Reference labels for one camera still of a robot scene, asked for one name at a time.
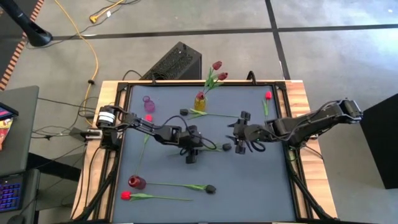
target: keyboard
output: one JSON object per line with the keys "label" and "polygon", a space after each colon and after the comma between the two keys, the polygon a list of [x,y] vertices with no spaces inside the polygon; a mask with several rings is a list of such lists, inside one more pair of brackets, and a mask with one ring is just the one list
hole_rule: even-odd
{"label": "keyboard", "polygon": [[21,209],[23,180],[21,174],[0,178],[0,212]]}

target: red vase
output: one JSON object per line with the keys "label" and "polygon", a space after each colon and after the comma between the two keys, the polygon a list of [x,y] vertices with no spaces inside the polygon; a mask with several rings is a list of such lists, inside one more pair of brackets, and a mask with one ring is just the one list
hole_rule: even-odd
{"label": "red vase", "polygon": [[147,185],[147,182],[143,178],[141,178],[137,175],[132,175],[129,178],[129,186],[132,188],[142,190],[145,188],[146,185]]}

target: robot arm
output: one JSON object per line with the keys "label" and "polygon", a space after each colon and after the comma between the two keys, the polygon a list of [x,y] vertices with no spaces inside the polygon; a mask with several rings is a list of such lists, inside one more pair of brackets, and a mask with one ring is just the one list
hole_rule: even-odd
{"label": "robot arm", "polygon": [[257,151],[265,151],[259,142],[285,141],[292,147],[302,147],[314,134],[321,135],[340,123],[354,124],[362,120],[362,112],[353,100],[340,100],[325,103],[318,110],[297,118],[280,118],[266,121],[265,125],[248,125],[250,114],[242,111],[241,118],[229,127],[233,127],[236,153],[244,154],[250,145]]}
{"label": "robot arm", "polygon": [[[121,118],[121,123],[114,125],[116,118]],[[154,125],[149,121],[139,118],[134,113],[123,110],[119,106],[101,107],[96,122],[98,129],[102,130],[103,137],[101,140],[101,147],[105,149],[118,148],[120,146],[118,132],[125,131],[127,128],[133,128],[153,136],[154,139],[161,144],[177,146],[184,149],[184,151],[188,153],[185,162],[187,164],[195,163],[196,155],[198,154],[198,150],[195,148],[204,146],[202,136],[198,132],[197,127],[186,125],[186,130],[182,131],[180,126],[165,124],[161,126]]]}

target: gray mat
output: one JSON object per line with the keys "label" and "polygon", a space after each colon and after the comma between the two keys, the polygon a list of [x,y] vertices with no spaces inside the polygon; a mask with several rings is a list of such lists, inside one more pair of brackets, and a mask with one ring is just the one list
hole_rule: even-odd
{"label": "gray mat", "polygon": [[[192,108],[199,86],[153,87],[135,86],[130,111],[144,116],[143,96],[155,102],[154,123],[162,124],[178,114],[180,108]],[[261,100],[269,86],[221,86],[209,92],[207,112],[240,115],[251,113],[251,123],[264,122]],[[269,119],[275,119],[275,101],[269,103]],[[225,138],[233,129],[227,125],[236,118],[205,116],[188,121],[197,125],[199,132],[215,143],[231,142]],[[169,125],[184,126],[178,118]],[[173,146],[163,146],[150,138],[142,160],[139,175],[147,182],[172,184],[211,184],[215,195],[194,190],[158,185],[147,185],[144,190],[132,189],[128,178],[136,171],[144,134],[128,129],[121,157],[113,222],[115,223],[180,223],[180,222],[266,222],[294,220],[294,208],[289,178],[285,169],[282,144],[267,143],[266,152],[245,155],[229,152],[203,152],[197,163],[186,164],[183,156],[170,156],[179,152]],[[147,199],[123,201],[124,190],[168,197],[193,199],[191,202]]]}

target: yellow vase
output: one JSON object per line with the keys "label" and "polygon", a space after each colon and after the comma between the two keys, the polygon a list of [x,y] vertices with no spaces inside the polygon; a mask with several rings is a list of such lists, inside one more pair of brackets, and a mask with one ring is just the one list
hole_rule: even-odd
{"label": "yellow vase", "polygon": [[195,103],[193,105],[193,109],[205,112],[205,110],[206,110],[206,99],[199,100],[197,97],[195,97]]}

